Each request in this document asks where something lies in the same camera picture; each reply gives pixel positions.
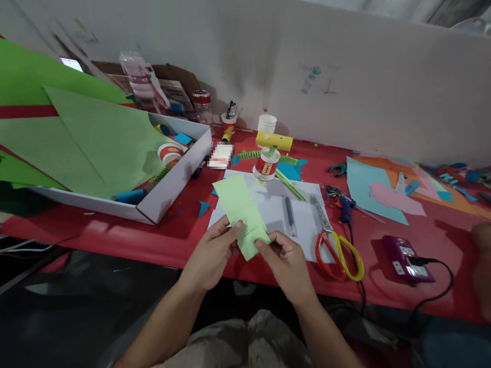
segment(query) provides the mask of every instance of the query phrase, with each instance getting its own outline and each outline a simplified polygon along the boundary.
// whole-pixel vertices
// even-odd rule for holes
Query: green spring
[[[238,157],[239,157],[240,160],[244,160],[244,159],[258,158],[260,156],[261,156],[261,151],[249,151],[249,152],[242,151],[239,154]],[[280,157],[280,162],[284,162],[284,163],[287,163],[287,164],[292,164],[294,166],[298,165],[298,160],[297,159],[294,159],[294,158],[291,158],[291,157],[288,157],[288,156],[281,156]]]
[[[155,175],[148,182],[154,182],[154,181],[160,181],[160,180],[162,180],[164,178],[164,176],[166,176],[169,171],[170,171],[169,169],[163,168],[160,173],[158,173],[157,175]]]

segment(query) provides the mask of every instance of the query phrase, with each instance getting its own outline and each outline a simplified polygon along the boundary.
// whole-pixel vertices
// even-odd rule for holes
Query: eyeglasses
[[[227,109],[227,119],[233,118],[235,114],[237,114],[237,105],[235,104],[235,102],[230,101],[229,108]]]

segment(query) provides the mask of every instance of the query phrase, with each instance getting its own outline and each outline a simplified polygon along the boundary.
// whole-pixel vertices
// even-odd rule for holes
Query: yellow scissors handle
[[[362,258],[360,257],[360,254],[354,248],[354,246],[352,246],[351,243],[347,241],[342,235],[338,236],[336,232],[332,232],[332,236],[334,237],[334,241],[336,242],[338,257],[339,260],[341,261],[341,264],[343,265],[344,270],[346,271],[346,276],[352,281],[355,282],[361,281],[363,279],[363,276],[365,276],[365,266],[363,265],[363,261]],[[354,257],[356,259],[356,265],[358,266],[358,273],[355,276],[353,276],[349,272],[348,265],[346,264],[346,260],[344,259],[343,250],[341,249],[341,243],[339,242],[339,240],[341,240],[354,254]]]

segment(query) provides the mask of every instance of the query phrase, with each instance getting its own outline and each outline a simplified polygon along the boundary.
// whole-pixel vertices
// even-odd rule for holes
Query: white box
[[[197,142],[138,205],[120,203],[54,188],[35,187],[31,188],[31,190],[59,203],[157,225],[179,193],[184,189],[192,173],[203,161],[203,158],[210,153],[212,140],[210,128],[206,125],[164,117],[154,113],[149,113],[148,117],[152,125],[166,123],[174,130],[175,134],[184,133],[196,139]]]

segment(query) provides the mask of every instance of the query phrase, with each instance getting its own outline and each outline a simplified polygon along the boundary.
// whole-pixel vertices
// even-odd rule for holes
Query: blue glue gun
[[[342,223],[351,223],[351,209],[356,206],[356,202],[351,198],[341,196],[339,197],[338,206],[341,208],[339,220]]]

